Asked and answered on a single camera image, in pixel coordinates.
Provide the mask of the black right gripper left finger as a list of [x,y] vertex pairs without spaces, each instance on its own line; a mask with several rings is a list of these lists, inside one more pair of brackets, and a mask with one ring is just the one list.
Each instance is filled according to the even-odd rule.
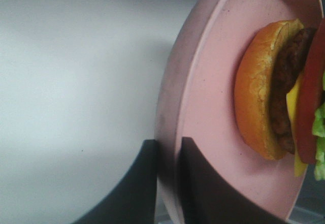
[[158,143],[145,140],[120,182],[74,223],[154,223],[157,158]]

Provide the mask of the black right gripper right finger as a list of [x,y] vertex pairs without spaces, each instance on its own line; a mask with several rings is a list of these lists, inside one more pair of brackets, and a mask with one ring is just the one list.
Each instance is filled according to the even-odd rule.
[[185,223],[283,223],[229,185],[190,137],[182,138],[179,196]]

